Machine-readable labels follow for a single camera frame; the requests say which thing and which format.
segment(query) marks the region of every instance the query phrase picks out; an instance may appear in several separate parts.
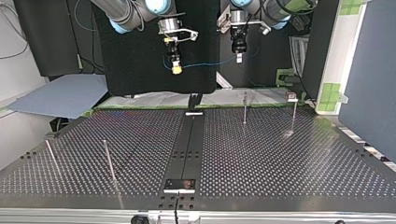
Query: gray wall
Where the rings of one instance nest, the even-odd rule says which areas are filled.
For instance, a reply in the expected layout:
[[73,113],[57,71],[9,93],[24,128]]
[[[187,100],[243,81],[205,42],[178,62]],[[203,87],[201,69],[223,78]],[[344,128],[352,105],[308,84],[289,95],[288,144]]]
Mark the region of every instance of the gray wall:
[[340,120],[396,161],[396,1],[368,3]]

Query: metal frame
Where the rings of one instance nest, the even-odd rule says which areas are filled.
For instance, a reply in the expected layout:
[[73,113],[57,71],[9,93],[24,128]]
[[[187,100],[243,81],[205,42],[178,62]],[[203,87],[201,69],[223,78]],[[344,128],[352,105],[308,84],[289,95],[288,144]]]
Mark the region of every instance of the metal frame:
[[[3,207],[0,208],[0,223],[81,223],[84,220],[89,220],[90,223],[126,223],[136,215],[149,217],[152,223],[158,220],[164,223],[174,222],[176,210],[179,220],[189,223],[230,223],[232,221],[237,223],[238,220],[247,219],[251,223],[285,223],[291,221],[316,221],[321,223],[337,219],[355,222],[396,222],[396,200],[392,199],[299,196],[283,199],[277,197],[265,199],[203,197],[199,188],[201,184],[201,164],[205,155],[203,148],[205,116],[207,116],[209,110],[204,110],[202,116],[184,116],[178,139],[174,144],[173,156],[167,165],[162,182],[162,186],[164,186],[166,179],[195,179],[197,181],[195,193],[165,194],[162,192],[153,197],[102,197],[97,195],[87,197],[34,195],[16,197],[16,195],[0,194],[0,206]],[[329,129],[333,132],[332,137],[340,138],[345,144],[352,146],[354,150],[356,148],[357,150],[353,153],[361,155],[362,160],[365,160],[377,172],[386,176],[388,181],[396,183],[396,174],[381,161],[371,157],[368,151],[336,127],[329,127]],[[46,150],[44,143],[31,150],[31,153],[39,153],[42,150]],[[26,161],[25,159],[13,162],[0,172],[0,176],[11,174],[17,167],[24,165]]]

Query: cable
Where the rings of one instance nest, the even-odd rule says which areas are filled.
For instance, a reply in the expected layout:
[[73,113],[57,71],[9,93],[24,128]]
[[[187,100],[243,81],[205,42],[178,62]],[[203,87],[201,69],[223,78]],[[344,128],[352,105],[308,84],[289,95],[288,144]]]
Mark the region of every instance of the cable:
[[[296,61],[296,58],[294,57],[294,48],[291,48],[291,58],[293,59],[294,64],[296,64],[296,66],[297,66],[297,61]],[[297,77],[300,79],[300,83],[303,86],[304,91],[306,92],[306,95],[309,97],[309,99],[311,100],[312,104],[314,104],[314,106],[317,107],[317,104],[315,103],[314,98],[312,98],[312,96],[309,94],[308,90],[306,89],[306,87],[305,87],[305,85],[303,83],[303,78],[300,76],[298,69],[296,69],[296,73],[297,73],[296,74]]]
[[[233,59],[235,59],[235,56],[226,60],[226,61],[219,62],[219,63],[194,63],[194,64],[185,65],[182,68],[198,67],[198,66],[216,66],[216,65],[228,63],[228,62],[232,61]],[[165,57],[163,57],[163,66],[168,70],[172,70],[168,65],[166,65]]]
[[[91,26],[93,27],[93,8],[91,7]],[[103,66],[99,65],[95,61],[95,32],[92,32],[92,63],[97,67],[104,68]]]
[[142,31],[145,30],[145,20],[143,19],[143,16],[142,16],[142,13],[140,12],[140,8],[139,8],[139,7],[142,7],[142,8],[144,8],[144,7],[143,7],[140,3],[138,3],[138,2],[136,2],[136,1],[134,1],[134,0],[130,0],[130,2],[131,2],[132,5],[134,6],[134,9],[137,11],[137,16],[138,16],[139,19],[140,19],[140,23],[142,23],[141,26],[140,26],[140,28],[137,27],[137,30],[140,31],[140,32],[142,32]]
[[4,17],[6,18],[6,20],[8,21],[8,23],[11,25],[11,27],[15,30],[15,32],[16,32],[23,40],[26,41],[26,36],[25,36],[23,30],[21,29],[21,31],[19,31],[19,30],[17,29],[17,27],[15,27],[14,23],[12,23],[12,21],[9,19],[9,17],[7,16],[7,14],[4,12],[4,10],[3,10],[1,7],[8,8],[8,10],[10,10],[10,11],[14,14],[14,16],[18,19],[19,16],[18,16],[17,11],[15,11],[15,9],[14,9],[13,7],[11,7],[11,6],[9,6],[9,5],[5,4],[5,3],[0,2],[0,11],[3,13]]
[[6,57],[0,57],[0,60],[10,59],[10,58],[15,58],[17,56],[20,56],[21,54],[23,54],[27,50],[28,47],[29,47],[29,44],[26,43],[25,48],[21,52],[13,54],[13,55],[6,56]]
[[175,213],[175,223],[176,223],[176,224],[178,224],[178,215],[177,215],[178,196],[179,196],[179,195],[177,195],[176,206],[175,206],[175,211],[174,211],[174,213]]
[[276,0],[276,3],[279,5],[280,8],[282,8],[282,10],[284,10],[285,12],[287,12],[290,15],[293,15],[293,16],[303,16],[303,15],[308,15],[308,14],[311,14],[312,12],[314,12],[314,9],[309,10],[309,11],[293,12],[291,10],[288,10],[285,6],[283,6],[280,3],[280,0]]
[[[260,7],[259,7],[259,9],[257,9],[257,11],[254,13],[254,16],[257,16],[257,14],[259,14],[259,12],[261,12],[262,11],[262,6],[264,5],[264,1],[260,1]],[[242,27],[242,29],[241,29],[241,31],[239,32],[239,34],[236,36],[236,37],[239,37],[239,36],[241,36],[244,32],[245,32],[245,30],[246,30],[246,28],[248,27],[248,23],[250,22],[250,20],[251,20],[251,18],[253,17],[253,14],[249,14],[248,15],[248,17],[247,17],[247,22],[245,23],[245,25]]]
[[[14,10],[14,8],[12,8],[11,6],[5,4],[5,3],[0,3],[0,7],[6,7],[8,8],[14,15],[16,18],[18,18],[18,14],[17,12]],[[17,56],[22,55],[29,47],[29,43],[26,41],[26,37],[24,36],[23,31],[18,31],[18,29],[14,26],[14,24],[11,22],[11,20],[9,19],[9,17],[6,15],[6,13],[3,11],[2,8],[0,8],[0,11],[3,13],[3,15],[5,16],[6,20],[9,22],[9,24],[12,26],[12,28],[14,29],[14,31],[26,42],[26,45],[24,47],[24,49],[18,53],[9,55],[9,56],[5,56],[5,57],[0,57],[0,60],[4,60],[4,59],[10,59],[10,58],[15,58]]]
[[92,32],[98,32],[97,30],[93,30],[93,29],[87,28],[87,27],[83,26],[81,23],[79,23],[79,21],[78,21],[78,16],[77,16],[77,9],[78,9],[78,5],[79,5],[79,1],[81,1],[81,0],[78,0],[78,1],[76,2],[76,5],[75,5],[75,12],[74,12],[74,13],[75,13],[75,19],[76,19],[77,24],[78,24],[82,29],[84,29],[84,30],[92,31]]

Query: metal post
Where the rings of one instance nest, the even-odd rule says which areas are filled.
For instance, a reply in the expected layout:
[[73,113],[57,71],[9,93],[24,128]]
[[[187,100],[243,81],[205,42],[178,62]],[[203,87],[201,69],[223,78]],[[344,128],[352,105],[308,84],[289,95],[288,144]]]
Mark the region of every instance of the metal post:
[[244,96],[244,124],[247,123],[248,118],[248,93],[245,92]]
[[52,157],[53,160],[56,160],[55,155],[53,154],[52,151],[52,146],[50,145],[50,141],[46,140],[46,144],[47,144],[47,148],[49,149],[50,156]]
[[298,101],[296,101],[296,102],[294,103],[294,110],[293,110],[293,120],[295,120],[295,119],[296,119],[297,104],[298,104]]
[[116,174],[114,173],[114,169],[113,169],[113,162],[111,161],[110,151],[108,150],[108,146],[107,146],[107,140],[103,140],[103,146],[105,147],[108,166],[110,167],[111,176],[113,177],[114,181],[117,181]]

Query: black panel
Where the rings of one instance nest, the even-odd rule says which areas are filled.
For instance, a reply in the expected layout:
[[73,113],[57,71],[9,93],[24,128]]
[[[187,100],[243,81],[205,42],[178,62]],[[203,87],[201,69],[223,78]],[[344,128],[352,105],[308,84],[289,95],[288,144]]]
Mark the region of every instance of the black panel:
[[[183,24],[199,32],[196,42],[180,44],[182,63],[218,62],[216,20],[219,2],[213,0],[176,0],[177,11],[186,12]],[[186,68],[174,76],[163,65],[166,53],[158,35],[157,20],[146,23],[144,32],[117,34],[108,18],[95,8],[96,22],[102,42],[109,91],[113,95],[130,95],[150,91],[211,93],[216,88],[216,67]]]
[[76,42],[64,0],[15,0],[41,76],[78,73]]
[[367,4],[340,120],[396,161],[396,1]]
[[315,10],[303,71],[303,83],[314,99],[318,97],[339,2],[321,0]]

